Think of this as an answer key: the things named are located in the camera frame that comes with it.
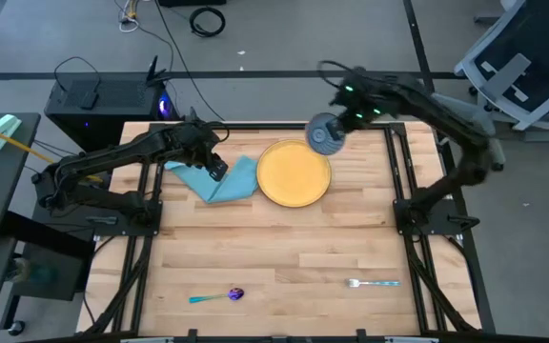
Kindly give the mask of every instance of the spoon handle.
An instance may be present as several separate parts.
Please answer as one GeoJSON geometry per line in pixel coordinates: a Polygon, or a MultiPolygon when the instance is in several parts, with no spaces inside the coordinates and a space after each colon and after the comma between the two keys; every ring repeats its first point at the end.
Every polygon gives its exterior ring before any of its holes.
{"type": "Polygon", "coordinates": [[[363,281],[361,285],[374,285],[374,286],[401,286],[399,281],[363,281]]]}
{"type": "Polygon", "coordinates": [[[226,297],[226,296],[228,295],[220,294],[220,295],[210,295],[210,296],[193,296],[190,298],[190,303],[193,304],[193,303],[197,303],[205,300],[217,299],[217,298],[226,297]]]}

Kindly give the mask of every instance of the computer tower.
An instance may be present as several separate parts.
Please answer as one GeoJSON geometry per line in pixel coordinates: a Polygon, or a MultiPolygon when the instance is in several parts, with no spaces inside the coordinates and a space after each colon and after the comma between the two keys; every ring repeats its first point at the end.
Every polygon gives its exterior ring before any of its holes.
{"type": "Polygon", "coordinates": [[[118,145],[124,123],[179,120],[162,82],[147,73],[69,73],[59,76],[44,110],[47,117],[84,151],[118,145]],[[87,94],[96,93],[91,108],[87,94]]]}

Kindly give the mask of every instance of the blue light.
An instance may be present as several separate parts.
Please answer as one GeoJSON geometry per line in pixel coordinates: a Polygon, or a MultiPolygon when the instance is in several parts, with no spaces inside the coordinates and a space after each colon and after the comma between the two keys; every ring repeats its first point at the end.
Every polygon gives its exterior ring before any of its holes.
{"type": "Polygon", "coordinates": [[[158,101],[158,111],[160,111],[160,115],[162,116],[162,118],[171,118],[172,107],[173,103],[171,102],[171,98],[166,92],[163,92],[158,101]]]}

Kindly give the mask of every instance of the purple spoon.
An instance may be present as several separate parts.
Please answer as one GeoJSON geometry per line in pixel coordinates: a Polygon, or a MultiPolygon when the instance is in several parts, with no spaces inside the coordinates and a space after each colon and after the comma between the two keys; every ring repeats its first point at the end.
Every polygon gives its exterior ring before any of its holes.
{"type": "Polygon", "coordinates": [[[217,299],[228,296],[230,300],[236,301],[243,297],[245,295],[245,291],[239,288],[233,288],[231,289],[227,294],[218,294],[218,295],[210,295],[210,296],[193,296],[190,298],[190,303],[197,303],[205,300],[211,300],[211,299],[217,299]]]}

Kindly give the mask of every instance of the plate rim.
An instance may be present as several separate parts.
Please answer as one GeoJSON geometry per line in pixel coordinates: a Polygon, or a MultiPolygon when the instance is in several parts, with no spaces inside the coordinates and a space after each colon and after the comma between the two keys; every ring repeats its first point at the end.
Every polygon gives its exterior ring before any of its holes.
{"type": "Polygon", "coordinates": [[[323,195],[325,194],[325,192],[330,188],[330,185],[332,184],[332,166],[330,165],[330,160],[326,157],[326,156],[323,156],[323,155],[319,155],[319,153],[317,152],[314,152],[315,154],[321,156],[324,160],[325,160],[325,163],[327,165],[327,171],[328,171],[328,180],[327,180],[327,183],[326,183],[326,186],[323,188],[323,192],[321,192],[321,194],[319,196],[317,196],[315,199],[311,200],[310,202],[306,202],[306,203],[302,203],[300,205],[288,205],[288,204],[282,204],[276,200],[274,200],[271,196],[269,196],[265,191],[264,191],[264,188],[262,187],[262,184],[260,183],[260,178],[259,178],[259,166],[260,166],[260,163],[262,162],[263,160],[263,157],[264,155],[266,155],[266,153],[268,151],[270,151],[272,148],[274,148],[276,145],[279,145],[279,144],[283,144],[283,143],[299,143],[299,144],[302,144],[304,145],[305,147],[307,147],[309,150],[311,149],[311,147],[303,140],[301,139],[296,139],[296,138],[290,138],[290,139],[283,139],[283,140],[280,140],[276,143],[273,143],[271,144],[260,156],[259,156],[259,159],[257,160],[257,166],[256,166],[256,169],[255,169],[255,178],[257,179],[257,185],[259,186],[259,188],[262,190],[262,192],[264,193],[264,195],[266,195],[267,198],[269,198],[272,202],[276,203],[277,205],[279,206],[284,206],[284,207],[287,207],[287,208],[302,208],[302,207],[306,207],[306,206],[309,206],[309,205],[312,205],[314,204],[316,201],[318,201],[319,199],[321,199],[323,197],[323,195]]]}

